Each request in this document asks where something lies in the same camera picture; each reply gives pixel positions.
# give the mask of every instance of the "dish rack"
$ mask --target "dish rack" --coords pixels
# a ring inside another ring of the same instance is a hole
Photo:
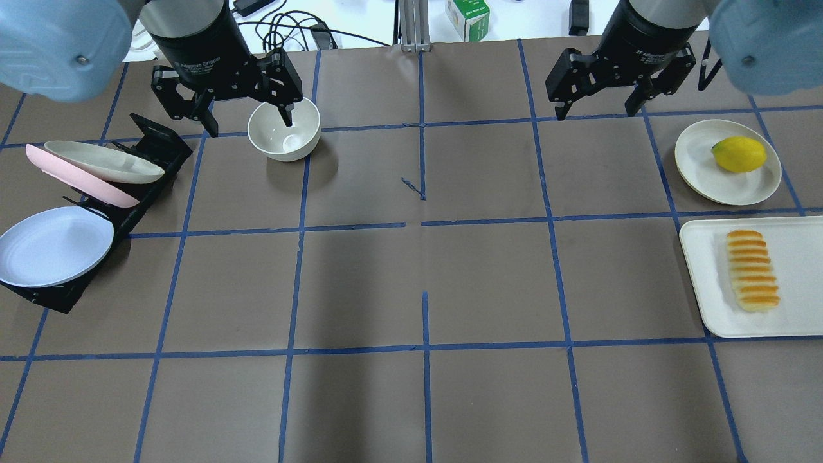
[[[140,203],[133,208],[118,208],[106,203],[102,203],[94,198],[82,195],[80,201],[66,198],[68,202],[80,206],[97,215],[105,216],[105,219],[114,225],[114,238],[109,251],[105,257],[91,270],[85,274],[74,278],[71,281],[49,286],[46,288],[23,288],[12,284],[0,282],[19,296],[33,302],[39,306],[47,307],[53,311],[67,314],[80,300],[83,292],[89,286],[100,267],[108,260],[117,245],[128,238],[134,227],[140,222],[148,208],[157,200],[163,189],[174,180],[180,167],[192,155],[192,148],[172,129],[146,119],[134,113],[130,114],[134,123],[143,132],[143,137],[133,147],[127,147],[122,143],[112,142],[115,147],[128,154],[141,157],[163,168],[163,176],[147,185],[126,185],[114,184],[122,191],[138,199]]]

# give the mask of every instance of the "white tray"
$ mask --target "white tray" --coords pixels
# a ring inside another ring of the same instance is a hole
[[[726,234],[763,234],[780,286],[780,305],[747,312],[737,305],[726,255]],[[709,330],[724,338],[823,334],[823,217],[694,220],[680,230],[683,254]]]

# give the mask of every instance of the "bread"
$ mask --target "bread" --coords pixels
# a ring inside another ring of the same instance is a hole
[[[737,304],[749,312],[777,307],[779,286],[763,235],[754,230],[731,231],[726,248]]]

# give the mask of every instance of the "green and white box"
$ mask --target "green and white box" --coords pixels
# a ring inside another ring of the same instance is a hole
[[[489,32],[491,10],[483,0],[446,0],[446,16],[464,42],[479,42]]]

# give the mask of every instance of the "yellow lemon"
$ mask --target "yellow lemon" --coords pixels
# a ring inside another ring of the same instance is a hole
[[[712,147],[712,154],[719,166],[736,173],[751,172],[766,162],[763,143],[748,137],[725,138]]]

